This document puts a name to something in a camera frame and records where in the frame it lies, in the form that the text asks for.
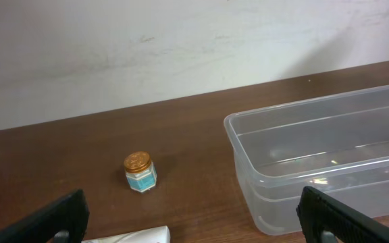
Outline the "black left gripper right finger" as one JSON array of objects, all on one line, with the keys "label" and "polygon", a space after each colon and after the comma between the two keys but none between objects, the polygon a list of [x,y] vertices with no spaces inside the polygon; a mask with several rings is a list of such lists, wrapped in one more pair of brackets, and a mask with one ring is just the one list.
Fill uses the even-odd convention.
[{"label": "black left gripper right finger", "polygon": [[389,243],[389,227],[311,186],[303,188],[296,213],[307,243]]}]

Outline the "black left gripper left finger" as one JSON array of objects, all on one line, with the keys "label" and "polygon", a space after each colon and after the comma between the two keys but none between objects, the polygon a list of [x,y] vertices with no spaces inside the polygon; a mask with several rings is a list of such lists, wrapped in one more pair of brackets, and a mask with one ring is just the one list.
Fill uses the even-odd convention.
[{"label": "black left gripper left finger", "polygon": [[89,209],[81,189],[75,190],[0,230],[0,243],[81,242]]}]

